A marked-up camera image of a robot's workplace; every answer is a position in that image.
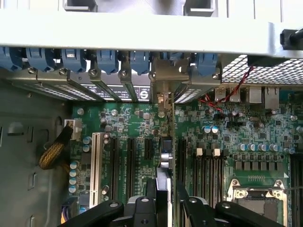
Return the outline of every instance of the motherboard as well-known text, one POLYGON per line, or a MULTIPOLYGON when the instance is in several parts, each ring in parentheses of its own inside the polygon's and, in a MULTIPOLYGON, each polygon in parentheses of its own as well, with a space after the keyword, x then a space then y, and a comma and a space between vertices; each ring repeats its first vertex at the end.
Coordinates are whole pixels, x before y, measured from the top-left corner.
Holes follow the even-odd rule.
MULTIPOLYGON (((287 101, 275 111, 231 102, 218 107, 175 106, 177 180, 211 207, 233 201, 290 226, 291 195, 284 189, 291 185, 290 157, 301 140, 303 107, 287 101)), ((73 118, 82 123, 81 140, 71 141, 69 190, 78 197, 79 213, 108 199, 126 203, 145 195, 160 166, 159 142, 169 133, 158 105, 78 103, 73 118), (94 156, 96 147, 100 157, 94 156), (96 175, 97 182, 91 179, 96 175)))

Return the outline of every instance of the gray metal panel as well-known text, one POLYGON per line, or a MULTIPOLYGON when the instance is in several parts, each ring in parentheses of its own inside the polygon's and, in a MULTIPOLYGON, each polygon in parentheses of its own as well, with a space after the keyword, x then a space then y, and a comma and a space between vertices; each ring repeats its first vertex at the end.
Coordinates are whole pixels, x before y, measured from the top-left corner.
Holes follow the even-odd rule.
POLYGON ((66 193, 66 173, 58 167, 42 170, 36 166, 36 152, 47 137, 55 136, 55 119, 66 117, 62 101, 47 98, 0 83, 0 226, 53 227, 60 223, 61 203, 66 193), (24 135, 8 136, 12 122, 23 125, 24 135), (31 141, 31 129, 34 128, 31 141))
POLYGON ((110 13, 79 13, 79 12, 14 12, 0 11, 2 31, 0 45, 23 47, 52 47, 80 49, 110 49, 110 50, 167 50, 182 52, 221 52, 269 55, 275 57, 303 58, 303 51, 283 51, 279 44, 283 28, 299 29, 300 24, 276 24, 258 20, 248 20, 239 23, 238 20, 212 17, 182 17, 164 15, 136 15, 110 13), (44 38, 28 32, 26 26, 19 22, 26 18, 32 27, 39 28, 44 38), (128 26, 120 26, 120 35, 92 35, 87 39, 87 33, 78 33, 72 39, 69 35, 58 35, 50 27, 60 24, 66 34, 73 34, 79 27, 87 31, 95 31, 101 26, 104 31, 112 31, 118 21, 127 21, 133 28, 142 27, 142 19, 153 34, 169 34, 178 39, 165 39, 162 35, 130 35, 128 26), (199 38, 191 38, 188 42, 188 32, 180 32, 186 27, 199 38))

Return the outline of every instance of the cable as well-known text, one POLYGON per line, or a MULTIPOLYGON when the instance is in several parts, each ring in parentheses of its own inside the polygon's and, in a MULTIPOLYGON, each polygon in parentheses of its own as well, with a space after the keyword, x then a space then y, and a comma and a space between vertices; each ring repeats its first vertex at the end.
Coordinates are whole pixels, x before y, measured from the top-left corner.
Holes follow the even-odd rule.
POLYGON ((39 160, 39 166, 41 169, 52 169, 54 168, 54 162, 57 160, 59 155, 62 153, 65 146, 68 144, 73 133, 72 125, 67 124, 60 135, 55 139, 53 144, 45 151, 39 160))
POLYGON ((212 108, 214 108, 214 109, 216 109, 216 110, 222 112, 222 109, 220 109, 219 107, 217 107, 217 103, 220 103, 220 102, 227 102, 227 101, 230 99, 230 97, 231 97, 232 95, 234 95, 234 94, 239 90, 240 86, 244 83, 244 81, 245 81, 245 80, 247 79, 247 77, 250 75, 250 72, 253 71, 253 70, 254 70, 254 67, 251 66, 251 67, 248 69, 248 71, 243 75, 243 78, 240 80, 240 82, 238 83, 238 85, 233 89, 233 91, 232 91, 230 94, 228 94, 226 97, 224 97, 224 98, 222 98, 222 99, 216 101, 216 103, 210 102, 210 98, 209 98, 209 95, 208 95, 208 94, 205 94, 205 100, 203 100, 203 99, 200 98, 199 101, 202 102, 202 103, 206 103, 206 104, 209 105, 210 107, 212 107, 212 108))

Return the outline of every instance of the perforated metal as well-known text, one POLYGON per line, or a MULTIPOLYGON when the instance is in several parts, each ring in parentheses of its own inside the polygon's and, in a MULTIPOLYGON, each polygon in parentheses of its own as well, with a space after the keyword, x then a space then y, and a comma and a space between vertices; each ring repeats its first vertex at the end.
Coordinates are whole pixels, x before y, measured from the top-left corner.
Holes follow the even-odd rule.
POLYGON ((57 87, 59 89, 62 89, 64 91, 67 91, 67 92, 69 92, 69 93, 71 93, 73 95, 76 95, 78 97, 82 97, 82 98, 84 98, 86 100, 94 100, 95 101, 94 98, 92 98, 92 97, 84 94, 83 92, 78 91, 78 90, 76 90, 76 89, 74 89, 74 88, 72 88, 72 87, 70 87, 68 85, 55 85, 55 87, 57 87))
POLYGON ((31 88, 34 88, 34 89, 37 89, 37 90, 40 90, 40 91, 43 91, 43 92, 46 92, 46 93, 49 93, 49 94, 52 94, 54 96, 58 96, 58 97, 62 97, 62 98, 66 98, 66 99, 69 99, 69 100, 78 100, 72 96, 68 96, 66 94, 63 94, 61 92, 58 92, 58 91, 55 91, 55 90, 52 90, 52 89, 49 89, 47 87, 43 87, 39 84, 25 84, 27 87, 31 87, 31 88))
MULTIPOLYGON (((248 71, 247 55, 240 55, 223 70, 222 82, 239 83, 248 71)), ((245 80, 251 84, 303 84, 303 59, 290 59, 272 68, 256 67, 245 80)))

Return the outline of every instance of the white connector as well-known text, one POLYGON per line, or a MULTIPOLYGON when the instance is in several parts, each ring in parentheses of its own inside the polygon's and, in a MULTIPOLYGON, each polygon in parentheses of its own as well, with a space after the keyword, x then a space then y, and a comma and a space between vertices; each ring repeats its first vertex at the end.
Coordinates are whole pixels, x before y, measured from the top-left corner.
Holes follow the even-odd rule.
POLYGON ((64 120, 64 126, 66 126, 67 123, 73 129, 71 140, 79 141, 81 139, 81 132, 82 132, 81 120, 72 120, 72 119, 64 120))

